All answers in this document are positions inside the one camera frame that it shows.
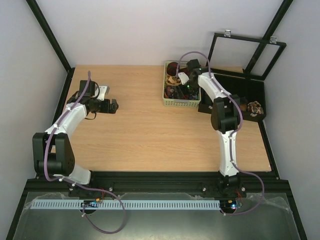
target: white wall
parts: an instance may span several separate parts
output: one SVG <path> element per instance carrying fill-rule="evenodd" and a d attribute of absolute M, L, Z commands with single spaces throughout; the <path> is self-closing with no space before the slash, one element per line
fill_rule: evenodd
<path fill-rule="evenodd" d="M 266 131 L 308 239 L 319 239 L 320 2 L 295 0 L 275 35 L 287 48 L 265 81 Z"/>
<path fill-rule="evenodd" d="M 0 7 L 0 239 L 33 178 L 32 137 L 51 123 L 66 72 L 25 0 Z"/>
<path fill-rule="evenodd" d="M 72 66 L 162 65 L 189 51 L 208 53 L 213 32 L 263 36 L 281 2 L 38 0 Z M 254 50 L 248 55 L 248 48 L 239 49 L 229 66 L 249 61 Z"/>

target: robotic arm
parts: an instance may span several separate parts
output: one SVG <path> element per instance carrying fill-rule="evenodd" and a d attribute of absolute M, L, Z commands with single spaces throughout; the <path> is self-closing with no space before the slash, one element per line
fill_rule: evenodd
<path fill-rule="evenodd" d="M 107 85 L 98 86 L 94 81 L 89 82 L 85 93 L 80 99 L 86 84 L 86 80 L 81 80 L 79 91 L 67 101 L 65 110 L 57 121 L 45 132 L 38 132 L 33 136 L 33 161 L 34 169 L 37 173 L 44 172 L 46 144 L 52 134 L 51 151 L 47 153 L 48 173 L 55 177 L 67 178 L 74 183 L 82 185 L 90 182 L 91 172 L 75 163 L 75 156 L 69 138 L 78 124 L 89 113 L 115 114 L 119 106 L 115 99 L 111 101 L 105 99 L 105 95 L 109 92 L 109 87 Z"/>
<path fill-rule="evenodd" d="M 193 92 L 199 90 L 199 87 L 209 95 L 213 102 L 211 113 L 211 124 L 214 130 L 217 131 L 220 143 L 220 168 L 219 171 L 224 177 L 235 176 L 238 170 L 232 164 L 232 156 L 234 164 L 236 162 L 236 133 L 232 136 L 231 132 L 238 128 L 240 123 L 239 113 L 233 103 L 217 88 L 209 77 L 208 68 L 201 68 L 197 59 L 187 63 L 189 77 L 184 72 L 179 72 L 178 76 L 187 91 Z M 230 95 L 236 103 L 240 104 L 240 99 L 237 95 L 231 95 L 225 90 L 218 81 L 216 84 L 224 93 Z"/>

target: metal latch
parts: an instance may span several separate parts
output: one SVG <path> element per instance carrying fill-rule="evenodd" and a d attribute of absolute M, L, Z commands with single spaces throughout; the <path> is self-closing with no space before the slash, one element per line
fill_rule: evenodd
<path fill-rule="evenodd" d="M 224 36 L 230 38 L 231 37 L 231 30 L 225 30 Z"/>
<path fill-rule="evenodd" d="M 271 44 L 277 44 L 277 37 L 276 36 L 271 36 L 270 37 L 270 43 Z"/>

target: patterned object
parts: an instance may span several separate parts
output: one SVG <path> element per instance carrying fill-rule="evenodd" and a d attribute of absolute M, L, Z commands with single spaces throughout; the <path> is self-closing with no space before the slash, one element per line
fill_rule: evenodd
<path fill-rule="evenodd" d="M 257 101 L 248 103 L 248 111 L 255 114 L 264 114 L 264 109 L 261 107 L 261 104 Z"/>

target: black frame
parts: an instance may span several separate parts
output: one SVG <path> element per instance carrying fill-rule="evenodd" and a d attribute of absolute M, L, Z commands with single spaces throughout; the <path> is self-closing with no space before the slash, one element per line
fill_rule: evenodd
<path fill-rule="evenodd" d="M 284 49 L 287 46 L 287 44 L 285 42 L 277 41 L 276 43 L 270 43 L 269 40 L 258 39 L 258 38 L 247 37 L 247 36 L 239 36 L 239 35 L 225 36 L 223 33 L 215 32 L 214 36 L 213 36 L 213 39 L 212 39 L 212 44 L 211 44 L 211 47 L 210 47 L 209 55 L 208 55 L 209 61 L 211 60 L 211 57 L 212 57 L 212 54 L 214 52 L 214 48 L 215 48 L 215 45 L 216 45 L 216 42 L 217 42 L 218 38 L 235 39 L 235 40 L 259 43 L 259 46 L 260 45 L 264 46 L 263 48 L 265 48 L 266 45 L 279 46 L 278 50 L 276 51 L 275 55 L 273 56 L 272 60 L 270 61 L 269 65 L 265 69 L 265 71 L 262 74 L 262 76 L 250 74 L 248 72 L 241 73 L 241 72 L 234 72 L 234 71 L 227 71 L 227 70 L 221 70 L 221 69 L 212 68 L 213 72 L 216 73 L 216 74 L 224 74 L 224 75 L 233 76 L 233 77 L 248 78 L 248 79 L 260 80 L 260 81 L 264 81 L 266 79 L 266 77 L 270 73 L 271 69 L 276 64 L 278 58 L 280 57 L 280 55 L 282 54 L 282 52 L 284 51 Z"/>
<path fill-rule="evenodd" d="M 58 102 L 58 106 L 54 115 L 53 121 L 60 116 L 63 111 L 67 94 L 69 91 L 69 87 L 72 81 L 72 77 L 75 71 L 75 68 L 71 67 L 62 52 L 57 39 L 55 38 L 53 32 L 51 31 L 44 15 L 42 14 L 37 2 L 35 0 L 26 0 L 29 4 L 32 12 L 34 13 L 36 19 L 41 25 L 44 33 L 46 34 L 49 42 L 51 43 L 53 49 L 58 55 L 61 63 L 63 64 L 67 77 L 63 86 L 63 90 Z M 274 17 L 270 27 L 268 29 L 269 33 L 273 33 L 277 28 L 280 20 L 283 18 L 284 14 L 288 10 L 291 2 L 293 0 L 284 0 L 280 9 L 278 10 L 276 16 Z M 260 43 L 260 45 L 264 48 L 267 43 L 265 39 Z M 266 193 L 286 193 L 286 196 L 289 201 L 290 208 L 293 212 L 293 217 L 296 223 L 296 227 L 299 233 L 299 236 L 302 240 L 306 240 L 307 236 L 302 225 L 298 209 L 287 180 L 281 180 L 279 177 L 279 173 L 277 170 L 277 166 L 275 163 L 275 159 L 273 157 L 271 147 L 269 144 L 269 140 L 267 137 L 265 126 L 262 122 L 259 122 L 259 128 L 261 132 L 261 136 L 264 142 L 264 146 L 268 155 L 268 159 L 270 162 L 271 171 L 270 172 L 256 172 L 265 184 Z M 214 191 L 210 190 L 211 186 L 216 184 L 217 179 L 219 178 L 218 172 L 107 172 L 107 171 L 96 171 L 93 172 L 95 183 L 101 186 L 112 187 L 113 192 L 117 194 L 122 193 L 136 193 L 136 192 L 158 192 L 158 193 L 187 193 L 190 195 L 199 195 L 202 197 L 212 197 L 214 196 Z M 243 175 L 241 176 L 241 180 L 245 185 L 246 192 L 248 193 L 256 193 L 261 191 L 260 182 L 252 176 Z M 42 176 L 37 176 L 34 179 L 28 179 L 25 185 L 25 188 L 22 192 L 19 204 L 17 206 L 13 221 L 11 223 L 7 240 L 13 239 L 16 228 L 20 219 L 20 215 L 23 211 L 24 205 L 26 203 L 27 195 L 29 192 L 69 192 L 69 185 L 66 182 L 48 182 Z M 74 195 L 77 194 L 76 191 L 78 189 L 74 189 L 69 194 Z"/>

